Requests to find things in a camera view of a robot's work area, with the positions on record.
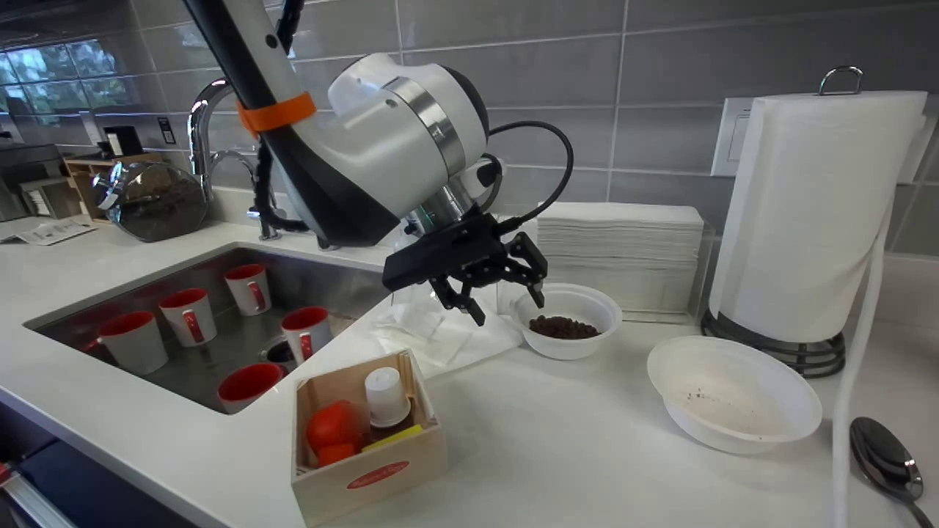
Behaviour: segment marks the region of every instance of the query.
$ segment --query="faucet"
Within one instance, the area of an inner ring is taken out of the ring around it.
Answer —
[[[206,203],[212,199],[212,173],[222,158],[239,158],[255,181],[255,168],[247,157],[240,157],[234,151],[212,151],[212,140],[208,140],[212,113],[228,95],[231,95],[231,85],[225,77],[220,77],[220,80],[208,82],[196,95],[195,107],[189,110],[189,170],[200,180]],[[266,240],[266,237],[272,237],[272,228],[261,218],[261,240]]]

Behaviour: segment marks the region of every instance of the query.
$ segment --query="gray tile wall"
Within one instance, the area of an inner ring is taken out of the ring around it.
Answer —
[[[206,41],[180,0],[90,5],[19,25],[39,38],[2,45],[0,89],[39,110],[45,130],[32,135],[87,146],[87,120],[133,123],[149,151],[181,161],[184,110],[220,77]],[[720,231],[733,180],[708,170],[724,98],[811,92],[839,63],[862,64],[868,89],[939,95],[937,27],[939,0],[330,0],[308,4],[294,64],[327,102],[332,77],[360,54],[444,63],[478,85],[494,123],[539,117],[570,132],[579,170],[566,199],[690,203]],[[63,63],[19,77],[24,49],[87,38],[114,55],[109,74]],[[177,146],[161,143],[161,114]],[[214,117],[214,143],[252,151],[231,102]],[[561,176],[544,132],[494,139],[494,154],[511,164],[503,212],[532,209]],[[939,139],[899,189],[893,250],[939,255]]]

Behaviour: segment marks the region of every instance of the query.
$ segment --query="small bottle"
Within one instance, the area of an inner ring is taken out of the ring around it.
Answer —
[[[401,374],[397,366],[379,366],[365,378],[365,423],[374,440],[390,438],[413,426],[413,404],[401,391]]]

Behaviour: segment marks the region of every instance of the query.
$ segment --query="paper towel roll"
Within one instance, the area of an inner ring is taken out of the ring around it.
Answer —
[[[924,101],[922,92],[754,101],[710,311],[790,344],[839,334],[924,127]]]

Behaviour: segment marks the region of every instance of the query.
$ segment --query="black cable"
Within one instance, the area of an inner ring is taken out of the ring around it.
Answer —
[[[547,130],[547,132],[553,132],[561,140],[566,161],[564,161],[564,176],[561,176],[558,189],[539,206],[525,212],[523,218],[511,218],[511,221],[498,223],[498,236],[519,228],[532,218],[544,214],[553,203],[558,203],[558,198],[570,184],[570,176],[575,173],[575,146],[570,143],[570,139],[558,127],[544,123],[544,120],[513,120],[513,123],[491,130],[488,135],[503,135],[503,132],[511,132],[511,130]]]
[[[277,25],[277,38],[283,41],[283,49],[291,54],[294,47],[294,32],[299,27],[299,11],[303,0],[287,0],[284,11]],[[272,157],[271,146],[261,140],[258,146],[258,170],[255,170],[255,209],[261,214],[261,223],[284,231],[306,231],[308,227],[299,221],[284,221],[283,214],[272,212],[271,199],[271,170],[272,170]]]

